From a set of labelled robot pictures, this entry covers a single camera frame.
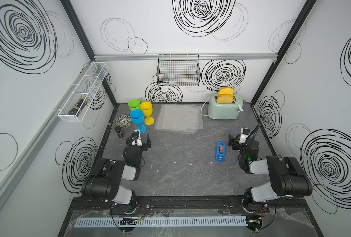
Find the blue plastic wine glass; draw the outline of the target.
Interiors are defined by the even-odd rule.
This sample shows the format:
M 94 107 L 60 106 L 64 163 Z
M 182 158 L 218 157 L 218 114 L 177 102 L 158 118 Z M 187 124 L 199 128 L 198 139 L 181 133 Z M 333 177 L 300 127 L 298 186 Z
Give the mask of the blue plastic wine glass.
M 144 114 L 141 110 L 134 110 L 130 113 L 132 122 L 137 125 L 137 128 L 140 133 L 145 133 L 147 128 L 143 125 L 144 123 Z

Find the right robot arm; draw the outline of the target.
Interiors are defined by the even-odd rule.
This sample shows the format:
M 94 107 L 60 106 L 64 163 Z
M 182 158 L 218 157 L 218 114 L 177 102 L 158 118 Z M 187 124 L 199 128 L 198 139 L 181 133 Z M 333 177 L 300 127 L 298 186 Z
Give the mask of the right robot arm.
M 307 197 L 313 192 L 313 185 L 306 176 L 300 163 L 294 157 L 267 156 L 258 158 L 259 143 L 255 141 L 256 132 L 229 135 L 228 146 L 239 151 L 240 168 L 248 174 L 265 174 L 269 182 L 248 188 L 242 205 L 266 203 L 282 197 Z

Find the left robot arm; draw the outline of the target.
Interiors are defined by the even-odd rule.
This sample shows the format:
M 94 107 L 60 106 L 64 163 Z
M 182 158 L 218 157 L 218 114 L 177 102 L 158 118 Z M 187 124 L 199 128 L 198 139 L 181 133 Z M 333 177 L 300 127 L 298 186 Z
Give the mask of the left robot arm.
M 143 142 L 135 130 L 126 139 L 126 145 L 123 160 L 98 159 L 82 185 L 83 197 L 112 201 L 133 209 L 136 207 L 135 191 L 124 188 L 121 181 L 138 180 L 143 167 L 142 153 L 151 148 L 151 139 L 147 135 L 146 141 Z

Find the green plastic wine glass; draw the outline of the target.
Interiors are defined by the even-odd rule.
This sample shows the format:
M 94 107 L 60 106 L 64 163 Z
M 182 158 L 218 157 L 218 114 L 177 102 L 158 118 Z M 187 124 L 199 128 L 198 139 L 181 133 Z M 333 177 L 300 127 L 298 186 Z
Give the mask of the green plastic wine glass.
M 130 111 L 140 110 L 141 102 L 139 100 L 132 100 L 128 103 Z

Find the yellow plastic wine glass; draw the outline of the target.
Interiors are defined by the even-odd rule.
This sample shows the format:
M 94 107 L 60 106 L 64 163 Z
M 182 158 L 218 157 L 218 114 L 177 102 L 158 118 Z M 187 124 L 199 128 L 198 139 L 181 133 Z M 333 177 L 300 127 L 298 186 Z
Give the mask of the yellow plastic wine glass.
M 151 117 L 152 113 L 153 113 L 153 105 L 150 102 L 143 102 L 140 105 L 140 110 L 143 112 L 144 116 L 146 117 L 146 119 L 144 120 L 144 123 L 146 125 L 152 125 L 155 120 L 153 117 Z

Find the bubble wrap sheet stack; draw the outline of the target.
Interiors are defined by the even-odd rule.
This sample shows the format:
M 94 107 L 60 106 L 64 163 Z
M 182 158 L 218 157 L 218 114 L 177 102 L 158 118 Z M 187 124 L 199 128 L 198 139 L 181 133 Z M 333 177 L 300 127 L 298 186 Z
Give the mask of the bubble wrap sheet stack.
M 166 104 L 162 105 L 155 121 L 155 130 L 194 134 L 204 129 L 201 106 Z

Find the dark spice bottle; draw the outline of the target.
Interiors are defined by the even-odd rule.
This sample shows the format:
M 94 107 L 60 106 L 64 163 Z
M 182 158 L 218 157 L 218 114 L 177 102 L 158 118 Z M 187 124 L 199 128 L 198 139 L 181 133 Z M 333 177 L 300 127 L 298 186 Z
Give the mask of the dark spice bottle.
M 123 129 L 120 127 L 120 126 L 116 126 L 114 128 L 114 131 L 116 132 L 117 136 L 119 138 L 123 138 L 124 137 L 124 134 L 123 134 Z

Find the blue tape dispenser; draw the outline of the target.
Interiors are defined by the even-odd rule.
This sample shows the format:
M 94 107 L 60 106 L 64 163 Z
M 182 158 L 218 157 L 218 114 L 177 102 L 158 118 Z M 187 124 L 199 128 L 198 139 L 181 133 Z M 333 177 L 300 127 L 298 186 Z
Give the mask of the blue tape dispenser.
M 215 160 L 217 162 L 224 162 L 226 154 L 226 144 L 224 142 L 218 142 L 216 147 Z

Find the patterned small bowl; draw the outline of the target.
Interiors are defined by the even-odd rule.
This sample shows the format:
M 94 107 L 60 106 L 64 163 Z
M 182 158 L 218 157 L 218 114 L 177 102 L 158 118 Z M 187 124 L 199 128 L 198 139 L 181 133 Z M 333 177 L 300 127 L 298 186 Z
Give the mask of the patterned small bowl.
M 115 124 L 116 126 L 119 126 L 122 129 L 127 129 L 131 126 L 132 119 L 129 115 L 121 115 L 116 118 Z

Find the mint green toaster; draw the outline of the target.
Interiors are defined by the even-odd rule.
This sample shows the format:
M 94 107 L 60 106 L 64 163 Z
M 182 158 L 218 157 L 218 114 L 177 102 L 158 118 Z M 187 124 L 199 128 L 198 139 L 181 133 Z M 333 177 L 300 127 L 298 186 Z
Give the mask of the mint green toaster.
M 209 99 L 208 117 L 211 119 L 232 120 L 237 119 L 243 111 L 243 100 L 240 96 L 235 95 L 231 104 L 219 104 L 216 102 L 217 94 Z

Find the front toast slice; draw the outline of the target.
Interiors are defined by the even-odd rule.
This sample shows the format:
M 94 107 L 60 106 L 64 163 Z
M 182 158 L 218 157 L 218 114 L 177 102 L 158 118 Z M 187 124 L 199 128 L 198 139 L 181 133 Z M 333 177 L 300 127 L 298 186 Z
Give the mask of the front toast slice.
M 232 104 L 234 96 L 229 94 L 221 94 L 217 96 L 216 103 L 218 104 Z

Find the toast slice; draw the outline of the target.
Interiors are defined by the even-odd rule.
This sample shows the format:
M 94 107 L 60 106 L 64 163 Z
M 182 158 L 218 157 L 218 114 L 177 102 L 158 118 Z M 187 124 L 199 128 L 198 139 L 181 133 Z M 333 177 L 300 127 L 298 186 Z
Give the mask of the toast slice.
M 234 93 L 235 93 L 235 91 L 234 91 L 233 88 L 231 88 L 231 87 L 224 87 L 224 88 L 219 90 L 218 96 L 222 96 L 222 95 L 233 96 Z
M 217 96 L 216 103 L 218 104 L 232 104 L 234 96 L 229 94 L 221 94 Z

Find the back toast slice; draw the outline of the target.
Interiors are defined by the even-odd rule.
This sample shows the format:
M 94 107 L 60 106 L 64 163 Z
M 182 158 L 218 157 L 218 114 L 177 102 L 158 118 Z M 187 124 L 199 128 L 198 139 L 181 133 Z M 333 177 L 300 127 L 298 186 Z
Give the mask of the back toast slice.
M 231 87 L 224 87 L 224 88 L 219 90 L 218 96 L 222 96 L 222 95 L 233 96 L 234 93 L 235 93 L 235 91 L 234 91 L 233 88 L 231 88 Z

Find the dark bottle in shelf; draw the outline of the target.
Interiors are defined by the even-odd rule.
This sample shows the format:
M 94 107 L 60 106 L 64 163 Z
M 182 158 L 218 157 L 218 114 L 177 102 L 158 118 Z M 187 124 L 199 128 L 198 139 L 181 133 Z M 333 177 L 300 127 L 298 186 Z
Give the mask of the dark bottle in shelf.
M 81 98 L 77 101 L 77 103 L 73 106 L 73 108 L 68 112 L 68 115 L 78 116 L 79 113 L 83 110 L 83 108 L 87 105 L 88 101 L 85 98 Z

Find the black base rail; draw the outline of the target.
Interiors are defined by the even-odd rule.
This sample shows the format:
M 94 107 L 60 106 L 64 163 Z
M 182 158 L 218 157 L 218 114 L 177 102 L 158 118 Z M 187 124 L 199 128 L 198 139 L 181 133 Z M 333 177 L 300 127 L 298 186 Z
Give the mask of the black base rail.
M 227 211 L 229 214 L 268 214 L 271 209 L 297 209 L 309 211 L 302 198 L 281 198 L 267 203 L 251 203 L 244 206 L 243 196 L 155 196 L 136 197 L 133 204 L 117 204 L 116 202 L 89 197 L 75 197 L 67 211 L 67 215 L 75 211 L 101 211 L 106 214 L 123 216 L 153 215 L 163 210 L 202 210 L 213 209 Z

